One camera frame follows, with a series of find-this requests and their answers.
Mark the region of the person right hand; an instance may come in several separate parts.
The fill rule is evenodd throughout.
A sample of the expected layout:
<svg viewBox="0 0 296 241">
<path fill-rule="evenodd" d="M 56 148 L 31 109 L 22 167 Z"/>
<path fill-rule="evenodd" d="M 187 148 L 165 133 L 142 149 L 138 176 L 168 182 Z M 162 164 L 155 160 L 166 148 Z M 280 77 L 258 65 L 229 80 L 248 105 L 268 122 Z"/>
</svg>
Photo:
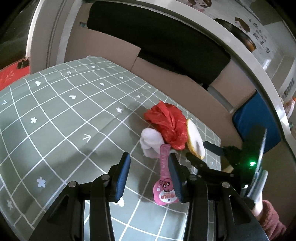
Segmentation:
<svg viewBox="0 0 296 241">
<path fill-rule="evenodd" d="M 255 203 L 254 208 L 252 209 L 251 212 L 258 221 L 262 218 L 262 215 L 263 215 L 263 200 L 262 199 L 258 200 Z"/>
</svg>

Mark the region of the dark red sleeve forearm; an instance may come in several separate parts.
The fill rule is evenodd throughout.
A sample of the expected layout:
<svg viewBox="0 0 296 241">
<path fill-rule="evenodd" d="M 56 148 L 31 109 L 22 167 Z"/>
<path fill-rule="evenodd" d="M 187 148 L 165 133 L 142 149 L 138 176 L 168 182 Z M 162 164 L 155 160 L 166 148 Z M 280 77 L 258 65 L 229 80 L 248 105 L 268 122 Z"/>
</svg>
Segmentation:
<svg viewBox="0 0 296 241">
<path fill-rule="evenodd" d="M 267 200 L 262 201 L 262 216 L 259 223 L 269 240 L 276 240 L 283 236 L 287 230 L 286 226 L 280 221 L 277 211 Z"/>
</svg>

